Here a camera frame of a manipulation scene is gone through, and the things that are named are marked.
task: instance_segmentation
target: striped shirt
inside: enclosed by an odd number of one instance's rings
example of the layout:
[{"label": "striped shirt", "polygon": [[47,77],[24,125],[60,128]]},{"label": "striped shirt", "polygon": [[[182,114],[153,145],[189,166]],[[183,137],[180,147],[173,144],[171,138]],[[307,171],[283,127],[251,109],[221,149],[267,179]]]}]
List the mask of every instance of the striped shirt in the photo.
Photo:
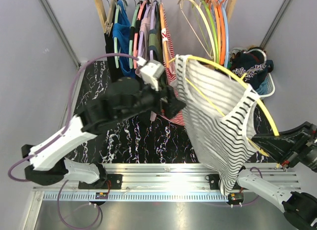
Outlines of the striped shirt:
[{"label": "striped shirt", "polygon": [[[186,56],[176,56],[177,90],[186,102],[186,131],[199,162],[220,175],[220,191],[228,195],[244,163],[256,152],[247,137],[256,132],[253,113],[259,95],[227,76]],[[191,85],[191,81],[225,114],[223,117]]]},{"label": "striped shirt", "polygon": [[[172,86],[173,82],[176,81],[175,62],[172,62],[169,64],[169,69],[167,68],[166,63],[168,63],[172,58],[174,58],[175,54],[174,54],[172,38],[170,36],[170,32],[169,32],[169,29],[167,26],[166,15],[165,15],[164,9],[163,9],[163,13],[164,13],[164,25],[166,28],[167,45],[168,45],[167,46],[168,58],[165,58],[164,53],[163,53],[163,63],[164,63],[164,67],[165,67],[165,73],[167,76],[167,82],[169,85]],[[178,97],[178,92],[176,91],[176,89],[174,89],[174,93],[175,93],[175,96]],[[178,124],[178,125],[185,126],[182,111],[180,111],[174,118],[170,119],[169,121],[172,123]]]}]

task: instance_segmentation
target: green hanger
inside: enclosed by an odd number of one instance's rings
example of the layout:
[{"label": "green hanger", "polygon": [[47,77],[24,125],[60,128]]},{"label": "green hanger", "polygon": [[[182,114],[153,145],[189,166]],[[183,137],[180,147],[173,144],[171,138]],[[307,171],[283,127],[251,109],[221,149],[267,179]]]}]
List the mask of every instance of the green hanger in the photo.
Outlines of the green hanger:
[{"label": "green hanger", "polygon": [[[125,6],[128,5],[126,0],[122,0],[123,1],[123,7],[125,10]],[[118,23],[118,17],[119,17],[119,11],[121,12],[121,7],[116,4],[116,11],[115,11],[115,16],[114,16],[114,23]],[[120,53],[121,52],[121,48],[118,51],[118,38],[114,37],[113,39],[113,51],[115,53]],[[115,56],[114,57],[114,61],[115,61],[115,67],[119,68],[119,56]]]},{"label": "green hanger", "polygon": [[[219,63],[220,62],[220,58],[219,58],[218,40],[217,40],[217,33],[216,33],[216,28],[214,26],[213,17],[211,15],[211,12],[209,11],[209,8],[208,8],[208,5],[206,4],[206,2],[204,0],[199,0],[199,1],[204,5],[205,10],[206,10],[207,15],[208,15],[209,20],[210,20],[211,29],[212,29],[212,33],[213,33],[214,48],[215,48],[215,53],[216,53],[216,54],[214,54],[214,56],[216,56],[216,62]],[[194,14],[195,14],[196,20],[198,22],[199,28],[200,28],[200,30],[202,32],[203,37],[204,37],[205,43],[207,45],[207,48],[209,49],[208,43],[207,43],[206,38],[205,38],[204,33],[203,33],[203,30],[200,27],[200,23],[199,23],[199,20],[197,18],[197,15],[196,15],[196,10],[194,9],[194,5],[192,5],[192,9],[194,10]]]},{"label": "green hanger", "polygon": [[[140,4],[138,3],[136,5],[136,8],[135,8],[135,11],[134,11],[134,14],[133,14],[131,27],[135,27],[135,23],[136,23],[136,20],[137,20],[137,17],[138,17],[139,9],[140,9]],[[133,55],[133,39],[129,40],[129,55]],[[130,69],[133,68],[133,59],[132,58],[129,58],[129,66],[130,66]]]}]

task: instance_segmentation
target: hanging clothes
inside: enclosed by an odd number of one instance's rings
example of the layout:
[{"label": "hanging clothes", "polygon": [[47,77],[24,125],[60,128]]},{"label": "hanging clothes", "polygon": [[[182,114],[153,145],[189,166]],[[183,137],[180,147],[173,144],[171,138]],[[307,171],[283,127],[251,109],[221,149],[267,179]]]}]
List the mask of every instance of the hanging clothes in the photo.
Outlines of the hanging clothes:
[{"label": "hanging clothes", "polygon": [[[138,44],[139,44],[139,33],[140,33],[140,26],[141,26],[141,19],[143,18],[143,15],[145,13],[145,5],[149,4],[148,0],[144,0],[143,3],[140,6],[139,13],[138,13],[138,19],[135,23],[135,33],[134,33],[134,41],[133,41],[133,56],[138,56]],[[133,67],[137,68],[137,61],[133,61]]]},{"label": "hanging clothes", "polygon": [[[111,29],[111,32],[109,34],[105,33],[105,42],[106,42],[106,53],[114,53],[113,49],[113,27]],[[114,57],[108,57],[107,63],[109,66],[109,72],[110,72],[110,78],[111,82],[116,82],[118,79],[124,77],[122,70],[119,66],[119,68],[116,68]]]},{"label": "hanging clothes", "polygon": [[[228,195],[243,164],[256,152],[247,138],[255,134],[253,115],[259,95],[248,86],[201,65],[188,56],[176,56],[177,90],[186,102],[186,131],[199,162],[219,172],[220,191]],[[185,77],[225,114],[216,111]]]},{"label": "hanging clothes", "polygon": [[[140,36],[139,36],[139,46],[138,46],[138,56],[146,59],[147,61],[150,59],[148,52],[148,42],[149,42],[149,31],[151,24],[151,8],[152,6],[147,5],[147,9],[145,10],[144,17],[141,21],[140,26]],[[140,67],[137,67],[135,74],[140,75]]]},{"label": "hanging clothes", "polygon": [[150,59],[163,63],[163,53],[161,47],[159,5],[154,1],[151,14],[151,30],[149,35]]},{"label": "hanging clothes", "polygon": [[[139,12],[141,3],[142,3],[142,1],[140,1],[137,4],[137,6],[134,10],[133,18],[132,18],[132,23],[131,23],[131,27],[130,27],[130,38],[129,38],[129,55],[133,55],[133,39],[134,39],[134,33],[135,33],[135,25],[136,25],[138,12]],[[130,69],[133,68],[133,59],[132,58],[129,58],[129,66],[130,66]]]},{"label": "hanging clothes", "polygon": [[[178,92],[176,90],[177,79],[176,79],[175,62],[172,62],[169,64],[169,66],[167,66],[168,62],[175,57],[175,54],[174,54],[172,38],[171,38],[167,21],[166,21],[165,10],[162,3],[160,4],[159,11],[160,11],[160,21],[161,21],[161,27],[162,27],[162,30],[161,30],[162,46],[164,48],[164,51],[166,51],[167,53],[167,54],[163,53],[163,63],[165,67],[167,83],[171,85],[172,87],[174,87],[175,96],[178,97]],[[170,119],[169,121],[178,125],[185,126],[182,111],[180,111],[173,119]]]},{"label": "hanging clothes", "polygon": [[[129,54],[129,35],[130,35],[130,22],[126,14],[123,1],[119,0],[117,5],[121,8],[118,15],[118,23],[113,25],[113,38],[118,40],[118,49],[121,53]],[[120,57],[120,66],[124,76],[135,77],[134,69],[130,69],[129,58]]]}]

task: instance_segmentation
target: metal frame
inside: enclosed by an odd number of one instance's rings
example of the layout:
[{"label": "metal frame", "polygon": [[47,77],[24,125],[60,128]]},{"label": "metal frame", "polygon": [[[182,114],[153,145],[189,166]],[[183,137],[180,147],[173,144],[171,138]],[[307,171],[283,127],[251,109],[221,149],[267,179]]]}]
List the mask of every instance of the metal frame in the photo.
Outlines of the metal frame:
[{"label": "metal frame", "polygon": [[39,0],[40,3],[42,4],[44,11],[46,13],[46,15],[48,16],[49,20],[51,21],[54,29],[56,30],[59,38],[61,39],[62,43],[64,44],[69,56],[71,57],[71,59],[73,60],[74,64],[76,65],[76,68],[78,69],[80,66],[80,61],[77,58],[73,48],[71,47],[62,27],[60,26],[50,4],[48,0]]},{"label": "metal frame", "polygon": [[[295,172],[276,168],[275,163],[246,163],[246,168],[260,168],[263,178],[270,183],[301,191]],[[218,190],[210,190],[205,179],[216,174],[202,164],[104,164],[110,174],[122,174],[122,189],[110,191],[108,201],[155,201],[155,202],[224,202]],[[33,188],[34,197],[24,230],[33,230],[42,201],[54,201],[63,182]],[[61,201],[94,200],[96,192],[107,190],[78,189],[78,182],[68,182]]]},{"label": "metal frame", "polygon": [[38,215],[40,213],[40,208],[42,205],[44,191],[34,191],[32,192],[32,201],[28,211],[28,214],[25,218],[24,230],[33,230],[36,225]]},{"label": "metal frame", "polygon": [[279,8],[275,18],[272,21],[266,35],[264,36],[260,47],[265,48],[269,40],[271,39],[272,35],[274,34],[278,24],[281,22],[283,15],[285,14],[287,8],[291,4],[292,0],[284,0],[281,7]]}]

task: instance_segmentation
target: wooden pole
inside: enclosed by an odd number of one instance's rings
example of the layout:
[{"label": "wooden pole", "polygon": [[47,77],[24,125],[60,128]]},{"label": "wooden pole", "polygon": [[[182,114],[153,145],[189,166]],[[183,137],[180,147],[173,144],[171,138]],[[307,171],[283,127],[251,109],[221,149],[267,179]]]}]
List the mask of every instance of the wooden pole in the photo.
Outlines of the wooden pole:
[{"label": "wooden pole", "polygon": [[94,0],[96,4],[97,13],[100,19],[101,26],[103,28],[104,33],[106,32],[106,21],[107,15],[104,7],[103,0]]},{"label": "wooden pole", "polygon": [[228,23],[232,17],[232,14],[233,14],[233,9],[234,9],[234,6],[236,4],[237,0],[228,0],[228,4],[227,4],[227,7],[226,7],[226,13],[227,13],[227,20],[228,20]]}]

